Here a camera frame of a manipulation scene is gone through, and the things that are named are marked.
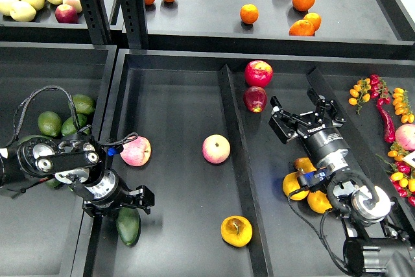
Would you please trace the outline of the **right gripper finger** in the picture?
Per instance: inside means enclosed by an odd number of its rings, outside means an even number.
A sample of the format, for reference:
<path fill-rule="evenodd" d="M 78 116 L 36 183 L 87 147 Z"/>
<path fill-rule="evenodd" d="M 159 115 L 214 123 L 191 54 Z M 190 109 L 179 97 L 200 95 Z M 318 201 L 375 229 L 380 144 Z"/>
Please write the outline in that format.
<path fill-rule="evenodd" d="M 313 87 L 309 87 L 307 96 L 315 105 L 313 121 L 316 124 L 322 125 L 330 121 L 333 126 L 342 126 L 346 122 L 346 118 L 335 100 L 327 100 L 323 95 L 319 95 Z"/>
<path fill-rule="evenodd" d="M 272 113 L 269 125 L 283 144 L 287 144 L 295 138 L 309 138 L 308 130 L 313 125 L 311 122 L 312 112 L 302 114 L 290 113 L 283 109 L 276 96 L 271 97 L 270 105 Z"/>

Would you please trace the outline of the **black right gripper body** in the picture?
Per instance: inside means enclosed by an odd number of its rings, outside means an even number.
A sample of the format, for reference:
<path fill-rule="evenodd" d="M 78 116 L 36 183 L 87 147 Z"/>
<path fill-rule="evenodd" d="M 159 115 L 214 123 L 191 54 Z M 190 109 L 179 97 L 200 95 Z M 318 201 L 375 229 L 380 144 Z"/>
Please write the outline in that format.
<path fill-rule="evenodd" d="M 349 152 L 349 145 L 330 121 L 321 125 L 300 125 L 300 137 L 311 163 L 316 167 L 339 166 Z"/>

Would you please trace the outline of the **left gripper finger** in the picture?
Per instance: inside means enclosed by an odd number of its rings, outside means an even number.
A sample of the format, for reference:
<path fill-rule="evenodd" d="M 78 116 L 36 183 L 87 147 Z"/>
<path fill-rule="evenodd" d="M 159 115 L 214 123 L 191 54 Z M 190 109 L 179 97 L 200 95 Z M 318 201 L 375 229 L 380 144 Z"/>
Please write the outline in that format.
<path fill-rule="evenodd" d="M 90 217 L 104 217 L 108 214 L 108 207 L 109 205 L 96 205 L 89 201 L 84 201 L 82 203 L 82 209 L 86 212 Z"/>
<path fill-rule="evenodd" d="M 141 209 L 150 215 L 151 207 L 155 205 L 155 195 L 147 186 L 138 186 L 135 190 L 130 191 L 129 195 L 134 208 Z"/>

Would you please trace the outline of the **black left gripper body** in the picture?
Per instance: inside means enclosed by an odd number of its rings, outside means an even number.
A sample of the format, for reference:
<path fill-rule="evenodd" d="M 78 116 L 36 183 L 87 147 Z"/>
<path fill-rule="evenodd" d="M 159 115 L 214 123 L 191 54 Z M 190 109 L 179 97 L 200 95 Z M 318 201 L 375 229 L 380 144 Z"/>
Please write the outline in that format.
<path fill-rule="evenodd" d="M 119 175 L 106 169 L 91 183 L 76 182 L 76 194 L 96 205 L 109 205 L 108 212 L 131 205 L 130 190 Z"/>

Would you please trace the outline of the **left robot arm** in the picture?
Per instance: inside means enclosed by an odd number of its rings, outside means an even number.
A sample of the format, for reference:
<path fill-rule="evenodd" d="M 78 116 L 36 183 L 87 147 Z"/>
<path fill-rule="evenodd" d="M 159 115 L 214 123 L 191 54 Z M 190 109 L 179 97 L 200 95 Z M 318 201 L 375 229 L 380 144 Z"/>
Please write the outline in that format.
<path fill-rule="evenodd" d="M 119 154 L 125 143 L 137 139 L 133 132 L 119 141 L 99 142 L 84 133 L 79 125 L 73 98 L 69 101 L 76 132 L 61 139 L 34 136 L 19 142 L 30 102 L 43 91 L 60 91 L 59 86 L 45 86 L 32 92 L 17 108 L 13 118 L 13 135 L 1 148 L 1 194 L 16 197 L 52 178 L 67 184 L 82 198 L 83 210 L 91 217 L 105 216 L 120 208 L 142 209 L 150 213 L 155 204 L 153 192 L 146 186 L 128 188 L 110 168 L 109 160 Z"/>

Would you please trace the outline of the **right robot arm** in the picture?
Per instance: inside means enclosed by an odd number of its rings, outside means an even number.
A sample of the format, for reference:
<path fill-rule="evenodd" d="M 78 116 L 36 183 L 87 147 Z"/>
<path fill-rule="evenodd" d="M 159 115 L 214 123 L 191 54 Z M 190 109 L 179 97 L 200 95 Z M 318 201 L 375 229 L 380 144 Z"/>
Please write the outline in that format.
<path fill-rule="evenodd" d="M 344 274 L 413 276 L 414 245 L 410 236 L 388 221 L 394 203 L 346 161 L 350 148 L 338 130 L 345 122 L 338 104 L 313 88 L 307 90 L 307 96 L 315 109 L 300 115 L 283 109 L 277 97 L 270 100 L 269 125 L 282 143 L 298 138 L 314 166 L 313 170 L 297 170 L 294 179 L 299 186 L 288 192 L 287 199 L 303 191 L 323 192 L 330 204 L 323 215 L 336 213 L 346 236 L 343 258 L 329 253 Z"/>

